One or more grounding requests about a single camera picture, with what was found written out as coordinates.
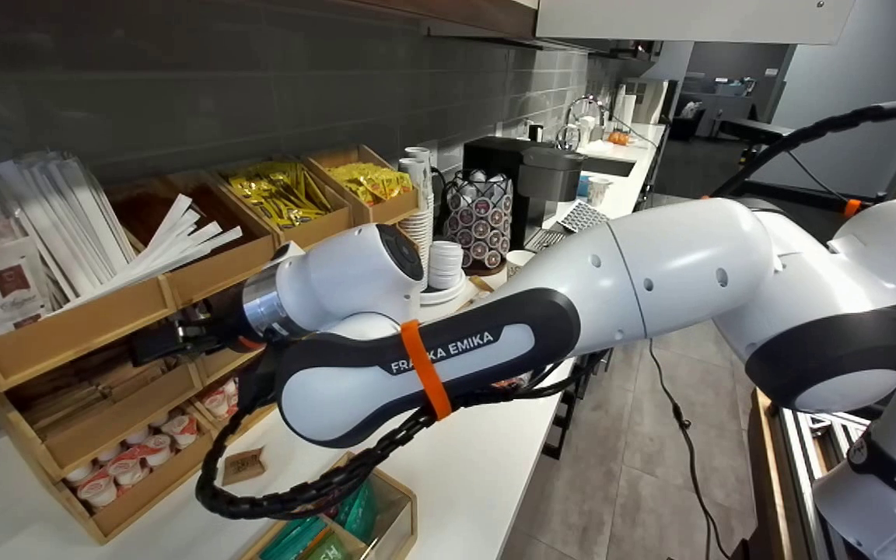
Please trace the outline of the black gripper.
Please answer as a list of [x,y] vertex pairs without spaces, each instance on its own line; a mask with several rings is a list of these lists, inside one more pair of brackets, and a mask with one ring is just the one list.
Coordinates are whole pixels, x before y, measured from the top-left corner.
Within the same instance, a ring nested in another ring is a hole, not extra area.
[[131,331],[126,349],[134,363],[148,363],[174,353],[236,349],[242,335],[248,335],[248,323],[236,313],[190,312]]

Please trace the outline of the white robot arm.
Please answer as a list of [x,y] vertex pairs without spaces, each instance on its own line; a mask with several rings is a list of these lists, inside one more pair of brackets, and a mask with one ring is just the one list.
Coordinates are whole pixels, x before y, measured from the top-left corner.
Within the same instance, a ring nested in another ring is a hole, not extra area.
[[194,320],[134,331],[138,363],[259,349],[239,408],[273,404],[298,437],[353,455],[266,498],[223,490],[205,459],[198,502],[227,518],[319,513],[450,409],[544,391],[517,376],[711,320],[775,404],[881,409],[812,498],[860,552],[896,560],[896,199],[829,242],[735,199],[635,212],[561,240],[480,304],[425,323],[411,318],[421,285],[415,242],[365,225],[266,265]]

